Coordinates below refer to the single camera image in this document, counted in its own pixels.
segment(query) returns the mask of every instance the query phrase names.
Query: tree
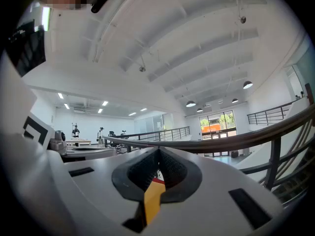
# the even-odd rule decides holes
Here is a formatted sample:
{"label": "tree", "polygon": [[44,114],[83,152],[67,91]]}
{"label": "tree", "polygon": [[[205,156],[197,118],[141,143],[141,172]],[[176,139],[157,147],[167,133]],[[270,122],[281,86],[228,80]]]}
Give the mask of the tree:
{"label": "tree", "polygon": [[200,121],[202,127],[209,126],[209,121],[207,119],[202,119]]}

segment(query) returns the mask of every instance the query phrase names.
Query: yellow block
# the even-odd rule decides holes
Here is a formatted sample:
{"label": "yellow block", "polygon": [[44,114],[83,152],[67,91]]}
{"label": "yellow block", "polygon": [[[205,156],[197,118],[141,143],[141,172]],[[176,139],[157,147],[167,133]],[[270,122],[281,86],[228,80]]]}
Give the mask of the yellow block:
{"label": "yellow block", "polygon": [[159,201],[163,192],[165,192],[164,184],[151,182],[149,188],[144,193],[144,209],[148,225],[159,212]]}

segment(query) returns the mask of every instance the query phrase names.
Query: metal railing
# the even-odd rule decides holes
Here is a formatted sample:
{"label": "metal railing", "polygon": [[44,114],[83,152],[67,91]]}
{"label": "metal railing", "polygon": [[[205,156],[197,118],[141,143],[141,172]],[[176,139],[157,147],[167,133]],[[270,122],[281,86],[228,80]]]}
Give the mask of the metal railing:
{"label": "metal railing", "polygon": [[[306,141],[312,126],[315,124],[314,119],[315,104],[312,104],[307,109],[299,112],[298,114],[287,118],[279,123],[275,123],[274,125],[267,126],[257,131],[222,139],[182,142],[168,142],[162,140],[158,142],[140,140],[133,141],[114,137],[106,137],[106,139],[115,143],[124,144],[130,148],[147,148],[160,146],[181,149],[195,154],[232,151],[253,147],[271,141],[271,153],[269,162],[246,169],[241,169],[241,171],[245,174],[252,174],[267,170],[266,176],[263,178],[262,181],[260,181],[260,183],[263,184],[267,189],[271,190],[273,187],[281,185],[284,182],[289,181],[294,177],[297,177],[297,175],[301,174],[306,167],[308,167],[315,161],[315,156],[312,156],[312,158],[308,160],[306,164],[296,168],[292,173],[281,178],[283,173],[292,164],[297,155],[305,150],[313,151],[315,149],[315,136]],[[302,128],[291,149],[284,156],[280,157],[282,136],[290,133],[291,131],[299,127]]]}
{"label": "metal railing", "polygon": [[293,102],[295,101],[286,103],[284,105],[281,105],[275,108],[249,114],[247,115],[248,122],[249,124],[255,124],[255,125],[261,124],[261,125],[267,125],[267,126],[271,124],[276,124],[279,121],[284,120],[284,117],[286,116]]}
{"label": "metal railing", "polygon": [[174,128],[169,130],[162,130],[162,131],[155,131],[155,132],[148,132],[148,133],[141,133],[141,134],[132,134],[132,135],[121,135],[121,136],[112,136],[111,138],[120,139],[121,142],[115,142],[112,139],[109,139],[109,137],[105,137],[105,146],[108,145],[112,147],[116,147],[117,145],[123,144],[126,145],[125,148],[127,148],[127,152],[131,152],[133,150],[142,148],[142,147],[136,147],[132,146],[136,149],[131,149],[131,146],[126,144],[126,141],[151,141],[151,142],[170,142],[170,141],[177,141],[181,140],[182,138],[190,135],[190,129],[189,126],[182,127],[182,128]]}

